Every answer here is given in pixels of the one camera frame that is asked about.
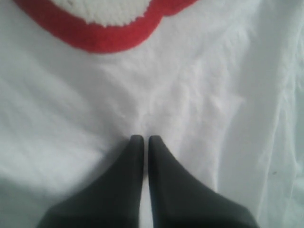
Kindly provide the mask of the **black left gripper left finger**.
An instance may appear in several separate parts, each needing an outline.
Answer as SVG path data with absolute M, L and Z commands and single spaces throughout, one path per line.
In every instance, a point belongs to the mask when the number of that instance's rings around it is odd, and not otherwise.
M 133 135 L 103 175 L 79 193 L 51 207 L 38 227 L 139 227 L 143 166 L 144 139 Z

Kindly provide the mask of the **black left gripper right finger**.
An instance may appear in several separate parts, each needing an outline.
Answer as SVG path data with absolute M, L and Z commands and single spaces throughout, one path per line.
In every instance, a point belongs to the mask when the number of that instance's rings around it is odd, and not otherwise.
M 160 136 L 149 138 L 148 175 L 156 228 L 257 228 L 250 211 L 194 178 Z

